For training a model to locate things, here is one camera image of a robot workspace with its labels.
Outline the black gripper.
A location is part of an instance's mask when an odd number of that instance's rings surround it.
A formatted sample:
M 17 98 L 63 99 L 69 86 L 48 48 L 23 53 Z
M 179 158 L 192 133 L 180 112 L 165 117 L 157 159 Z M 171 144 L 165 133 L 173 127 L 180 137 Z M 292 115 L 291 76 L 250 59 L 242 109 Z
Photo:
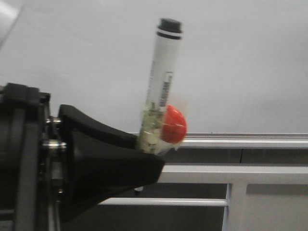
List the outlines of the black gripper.
M 52 116 L 51 96 L 7 83 L 0 89 L 0 228 L 59 231 L 66 142 L 72 130 L 135 149 L 137 136 L 100 123 L 71 105 Z

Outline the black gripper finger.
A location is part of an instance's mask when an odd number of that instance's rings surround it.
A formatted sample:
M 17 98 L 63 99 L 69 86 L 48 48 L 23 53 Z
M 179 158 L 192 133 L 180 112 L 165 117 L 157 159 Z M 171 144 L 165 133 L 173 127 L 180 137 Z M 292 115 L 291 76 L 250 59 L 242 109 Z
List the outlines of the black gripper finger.
M 137 151 L 136 136 L 121 131 L 99 135 L 93 138 L 77 129 L 71 131 L 62 222 L 122 192 L 156 183 L 161 175 L 164 160 Z

